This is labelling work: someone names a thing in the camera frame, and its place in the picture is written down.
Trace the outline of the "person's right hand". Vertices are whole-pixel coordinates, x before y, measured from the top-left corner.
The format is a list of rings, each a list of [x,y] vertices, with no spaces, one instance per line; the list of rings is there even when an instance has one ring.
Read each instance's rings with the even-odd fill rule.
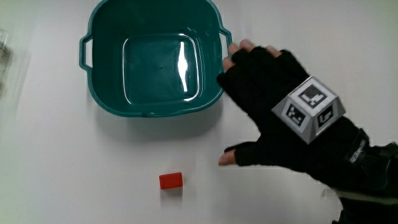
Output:
[[[248,40],[231,44],[228,50],[232,57],[223,60],[226,71],[217,82],[255,122],[261,136],[256,142],[226,148],[218,164],[282,166],[331,187],[361,188],[369,176],[345,157],[363,133],[348,118],[338,119],[306,144],[271,111],[308,78],[296,58],[287,50],[256,47]]]

